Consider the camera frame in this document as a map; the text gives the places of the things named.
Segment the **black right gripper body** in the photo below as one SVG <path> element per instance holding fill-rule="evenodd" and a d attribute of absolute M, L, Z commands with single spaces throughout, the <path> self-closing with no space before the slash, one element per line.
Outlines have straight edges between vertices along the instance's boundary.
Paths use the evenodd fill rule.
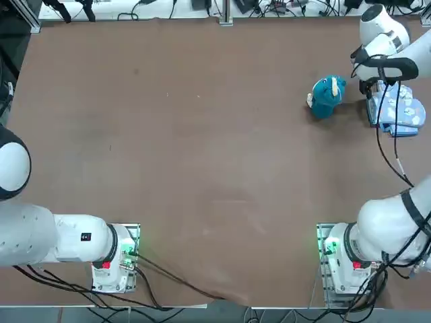
<path fill-rule="evenodd" d="M 368 81 L 359 80 L 359 90 L 360 93 L 366 96 L 366 98 L 371 98 L 373 95 L 382 91 L 383 81 L 380 79 L 371 79 Z"/>

